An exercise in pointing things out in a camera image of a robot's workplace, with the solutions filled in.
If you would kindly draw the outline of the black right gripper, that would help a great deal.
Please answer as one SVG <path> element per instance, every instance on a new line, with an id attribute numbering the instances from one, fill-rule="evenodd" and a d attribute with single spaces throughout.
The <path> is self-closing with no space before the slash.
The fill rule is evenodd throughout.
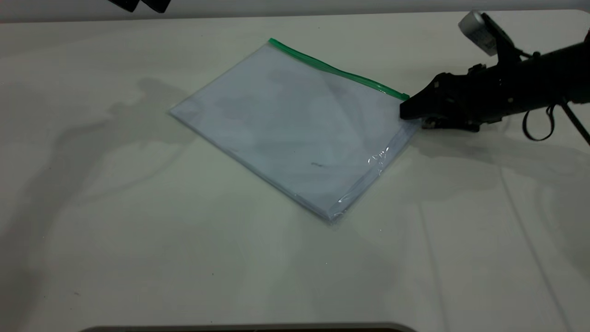
<path id="1" fill-rule="evenodd" d="M 400 104 L 400 119 L 421 120 L 424 130 L 479 132 L 510 115 L 513 72 L 477 65 L 467 74 L 441 73 Z"/>

